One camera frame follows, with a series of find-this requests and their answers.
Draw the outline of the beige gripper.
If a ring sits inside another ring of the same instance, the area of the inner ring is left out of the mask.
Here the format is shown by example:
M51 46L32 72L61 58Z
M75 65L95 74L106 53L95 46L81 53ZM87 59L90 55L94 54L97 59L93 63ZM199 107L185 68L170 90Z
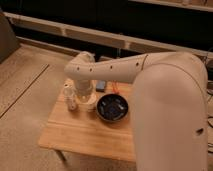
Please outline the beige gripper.
M92 93L90 96L81 96L77 98L77 103L81 110L92 112L96 109L97 96Z

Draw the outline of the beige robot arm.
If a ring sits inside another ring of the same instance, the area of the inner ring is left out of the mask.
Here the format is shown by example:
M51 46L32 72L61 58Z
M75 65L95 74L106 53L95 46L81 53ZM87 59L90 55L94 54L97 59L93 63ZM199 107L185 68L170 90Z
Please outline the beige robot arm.
M132 85L130 117L137 171L208 171L207 71L187 52L94 63L87 52L65 67L77 93L91 80Z

